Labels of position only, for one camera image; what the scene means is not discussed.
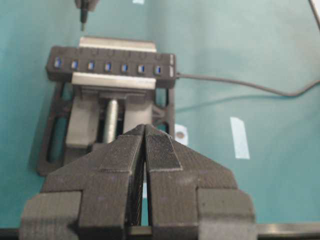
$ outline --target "metal rod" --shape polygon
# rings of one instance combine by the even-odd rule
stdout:
[[[109,101],[105,110],[105,124],[103,131],[103,142],[111,143],[116,139],[118,123],[119,104],[116,99]]]
[[[320,222],[290,224],[257,224],[258,240],[320,240]],[[17,228],[0,228],[0,240],[18,239]],[[151,226],[131,226],[128,240],[151,240]]]

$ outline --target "white label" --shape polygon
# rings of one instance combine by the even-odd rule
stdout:
[[[141,5],[143,5],[143,4],[145,4],[145,0],[132,0],[132,3],[133,4],[141,4]]]
[[[250,159],[244,121],[237,117],[230,117],[234,154],[236,159]]]

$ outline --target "usb port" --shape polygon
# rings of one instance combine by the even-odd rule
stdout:
[[[71,68],[73,70],[77,70],[78,69],[78,61],[77,60],[73,60],[72,63],[71,63]]]
[[[144,74],[145,73],[145,66],[144,65],[139,65],[138,66],[138,73]]]
[[[123,72],[123,73],[128,72],[128,65],[127,65],[127,64],[122,64],[122,66],[121,66],[121,72]]]
[[[60,57],[56,57],[55,59],[54,59],[54,67],[56,68],[56,69],[59,69],[59,68],[61,68],[61,63],[62,63],[62,61],[61,61],[61,58]]]
[[[155,66],[155,68],[154,68],[154,73],[155,73],[156,75],[160,75],[160,74],[161,74],[161,67],[160,67],[160,66]]]
[[[111,63],[110,62],[107,62],[105,65],[104,65],[104,70],[106,72],[111,72]]]
[[[90,61],[88,63],[88,70],[93,71],[95,69],[95,62],[94,61]]]

